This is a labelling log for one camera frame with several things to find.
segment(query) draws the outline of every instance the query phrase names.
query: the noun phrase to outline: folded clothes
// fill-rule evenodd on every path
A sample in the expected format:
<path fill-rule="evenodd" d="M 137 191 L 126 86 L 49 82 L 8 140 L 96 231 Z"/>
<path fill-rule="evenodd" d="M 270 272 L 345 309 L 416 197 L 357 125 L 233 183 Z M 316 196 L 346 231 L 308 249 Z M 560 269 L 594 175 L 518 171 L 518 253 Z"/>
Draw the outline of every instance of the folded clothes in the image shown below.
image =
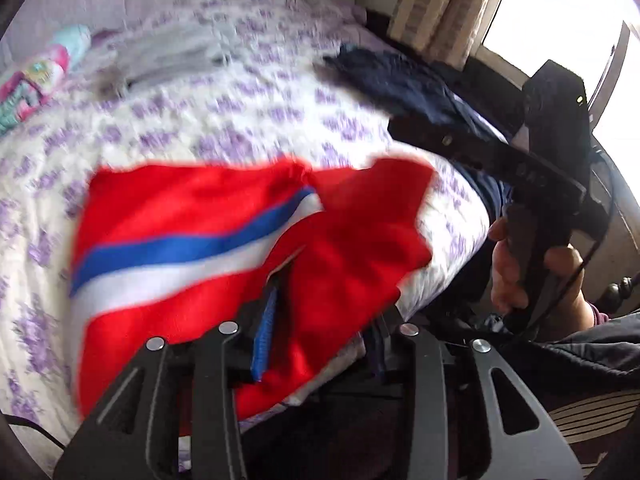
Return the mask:
<path fill-rule="evenodd" d="M 126 98 L 178 78 L 226 65 L 238 44 L 235 28 L 224 23 L 181 23 L 127 43 L 119 52 L 104 88 Z"/>
<path fill-rule="evenodd" d="M 148 338 L 199 338 L 290 262 L 268 370 L 237 391 L 238 414 L 285 399 L 429 263 L 415 219 L 433 175 L 394 158 L 359 171 L 293 160 L 99 171 L 76 237 L 66 328 L 81 412 Z"/>
<path fill-rule="evenodd" d="M 482 139 L 504 140 L 500 132 L 455 95 L 426 64 L 418 64 L 397 52 L 372 52 L 351 45 L 343 45 L 337 57 L 324 60 L 392 114 L 418 112 L 433 124 L 448 124 Z M 494 222 L 509 199 L 509 186 L 483 171 L 452 164 L 478 194 L 490 222 Z M 438 302 L 449 308 L 466 301 L 478 301 L 489 280 L 493 248 L 493 242 L 485 241 Z"/>
<path fill-rule="evenodd" d="M 45 104 L 90 45 L 91 34 L 84 25 L 64 28 L 20 70 L 5 75 L 0 80 L 0 135 Z"/>

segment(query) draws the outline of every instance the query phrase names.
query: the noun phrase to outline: silver bolt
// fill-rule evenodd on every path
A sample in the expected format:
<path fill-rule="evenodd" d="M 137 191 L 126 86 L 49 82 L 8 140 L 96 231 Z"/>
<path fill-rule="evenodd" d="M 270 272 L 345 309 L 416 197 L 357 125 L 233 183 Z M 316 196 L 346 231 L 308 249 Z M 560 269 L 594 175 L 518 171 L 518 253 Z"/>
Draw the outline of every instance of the silver bolt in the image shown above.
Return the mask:
<path fill-rule="evenodd" d="M 220 323 L 218 330 L 220 330 L 220 333 L 224 335 L 235 334 L 238 331 L 238 323 L 235 321 L 225 321 Z"/>
<path fill-rule="evenodd" d="M 471 346 L 476 352 L 480 352 L 481 354 L 486 354 L 491 350 L 491 345 L 484 339 L 474 339 L 471 342 Z"/>
<path fill-rule="evenodd" d="M 156 350 L 162 350 L 164 348 L 164 339 L 161 337 L 152 337 L 146 341 L 146 349 L 155 352 Z"/>
<path fill-rule="evenodd" d="M 405 323 L 400 325 L 400 333 L 407 335 L 409 337 L 413 337 L 414 335 L 418 335 L 418 327 L 412 323 Z"/>

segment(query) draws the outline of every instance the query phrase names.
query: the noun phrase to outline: blue stripe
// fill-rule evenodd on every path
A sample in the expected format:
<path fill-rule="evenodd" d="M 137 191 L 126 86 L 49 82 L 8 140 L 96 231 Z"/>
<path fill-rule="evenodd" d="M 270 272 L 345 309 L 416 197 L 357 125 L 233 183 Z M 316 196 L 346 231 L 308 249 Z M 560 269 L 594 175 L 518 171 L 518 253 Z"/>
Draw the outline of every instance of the blue stripe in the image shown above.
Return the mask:
<path fill-rule="evenodd" d="M 276 314 L 277 291 L 272 288 L 267 305 L 264 307 L 258 332 L 254 339 L 254 354 L 251 359 L 251 376 L 254 381 L 261 381 L 262 376 L 269 367 L 269 354 L 271 352 L 271 337 L 273 336 L 273 323 Z"/>
<path fill-rule="evenodd" d="M 131 267 L 195 262 L 264 238 L 283 227 L 300 202 L 312 193 L 312 188 L 304 187 L 285 203 L 267 209 L 244 227 L 228 235 L 169 236 L 138 244 L 94 249 L 87 254 L 73 276 L 71 295 L 86 282 L 102 274 Z"/>

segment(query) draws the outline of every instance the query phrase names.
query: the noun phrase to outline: person's hand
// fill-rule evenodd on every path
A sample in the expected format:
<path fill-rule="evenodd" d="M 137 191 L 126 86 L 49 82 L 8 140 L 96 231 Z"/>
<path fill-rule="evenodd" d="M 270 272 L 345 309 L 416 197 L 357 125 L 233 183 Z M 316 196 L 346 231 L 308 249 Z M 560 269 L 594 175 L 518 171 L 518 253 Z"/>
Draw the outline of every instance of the person's hand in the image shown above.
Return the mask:
<path fill-rule="evenodd" d="M 494 248 L 491 300 L 498 313 L 505 316 L 514 308 L 526 308 L 529 298 L 519 281 L 520 266 L 511 254 L 507 242 L 506 218 L 499 218 L 489 228 L 488 237 L 496 242 Z M 580 253 L 571 246 L 553 247 L 545 254 L 545 266 L 559 278 L 566 280 L 582 263 Z M 594 323 L 593 309 L 582 295 L 582 273 L 562 301 L 540 327 L 541 338 L 560 339 L 574 332 L 591 328 Z"/>

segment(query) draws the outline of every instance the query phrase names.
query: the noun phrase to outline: floral bedspread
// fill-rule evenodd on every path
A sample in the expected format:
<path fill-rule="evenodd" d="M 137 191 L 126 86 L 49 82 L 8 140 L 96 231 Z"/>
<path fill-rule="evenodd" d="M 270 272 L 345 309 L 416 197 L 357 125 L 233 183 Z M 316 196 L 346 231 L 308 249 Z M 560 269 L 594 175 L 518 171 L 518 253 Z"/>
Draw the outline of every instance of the floral bedspread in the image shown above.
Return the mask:
<path fill-rule="evenodd" d="M 433 261 L 403 285 L 398 307 L 408 317 L 444 290 L 484 241 L 488 216 L 449 163 L 392 142 L 388 116 L 323 67 L 322 56 L 342 42 L 384 48 L 360 19 L 358 9 L 329 0 L 200 0 L 165 10 L 96 41 L 55 99 L 0 140 L 3 412 L 37 422 L 62 442 L 78 428 L 64 346 L 68 264 L 87 183 L 100 165 L 251 165 L 292 155 L 318 167 L 360 168 L 380 153 L 423 157 L 440 175 L 418 220 Z M 125 101 L 101 100 L 100 78 L 119 49 L 189 20 L 235 27 L 238 52 L 228 66 Z M 300 402 L 361 354 L 356 338 L 288 402 Z M 59 450 L 32 430 L 16 432 L 52 471 Z"/>

